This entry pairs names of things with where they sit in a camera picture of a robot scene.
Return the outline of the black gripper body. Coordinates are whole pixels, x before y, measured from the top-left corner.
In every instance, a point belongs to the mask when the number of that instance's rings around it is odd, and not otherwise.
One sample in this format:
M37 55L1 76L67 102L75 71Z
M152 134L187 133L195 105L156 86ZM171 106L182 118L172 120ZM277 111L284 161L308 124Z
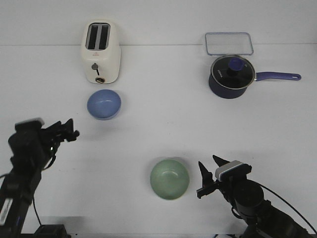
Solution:
M62 123L58 121L47 128L41 128L39 132L41 144L51 151L57 151L60 143L64 141L61 138Z
M231 199L231 195L230 195L230 191L231 191L230 182L227 182L227 181L220 182L220 181L216 180L216 181L212 181L208 185L203 185L202 188L200 188L196 191L197 197L199 199L201 199L203 196L207 196L216 190L220 191L223 198L228 203L232 203L232 199Z

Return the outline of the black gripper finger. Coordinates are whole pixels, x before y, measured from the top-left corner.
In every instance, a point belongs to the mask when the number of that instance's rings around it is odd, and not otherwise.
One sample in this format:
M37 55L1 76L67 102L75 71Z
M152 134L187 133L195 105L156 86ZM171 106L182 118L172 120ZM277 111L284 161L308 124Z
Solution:
M212 172L209 172L200 161L198 162L198 165L202 176L202 187L211 185L214 182Z
M77 139L77 137L80 135L80 132L79 131L73 131L73 132L68 132L66 135L65 135L65 140L67 142L71 142L71 141L75 141Z
M66 123L60 125L60 133L63 136L73 136L74 126L73 126L73 119L69 119Z
M224 166L224 165L226 165L226 164L228 164L228 163L230 163L230 161L227 161L227 160L225 160L225 159L222 159L222 158L220 158L220 157L218 157L218 156L216 156L216 155L213 155L212 158L213 158L213 160L215 161L215 163L217 164L217 166L218 166L219 168L222 167L222 166Z

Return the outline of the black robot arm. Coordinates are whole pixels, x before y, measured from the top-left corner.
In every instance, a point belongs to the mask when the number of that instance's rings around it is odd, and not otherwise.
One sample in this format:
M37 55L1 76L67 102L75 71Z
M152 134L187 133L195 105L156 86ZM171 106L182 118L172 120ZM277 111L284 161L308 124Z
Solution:
M247 228L242 238L310 238L309 232L291 216L275 208L264 198L264 185L250 180L247 175L252 166L240 161L227 161L216 155L214 173L199 162L202 187L196 191L202 198L219 190L231 205L232 214L243 220Z
M56 160L56 153L64 141L75 141L73 119L60 121L43 128L41 118L15 124L15 133L8 139L12 151L12 170L2 175L0 187L0 236L2 238L69 238L63 224L40 225L32 234L22 228L28 209L34 205L34 194L42 179L42 172Z

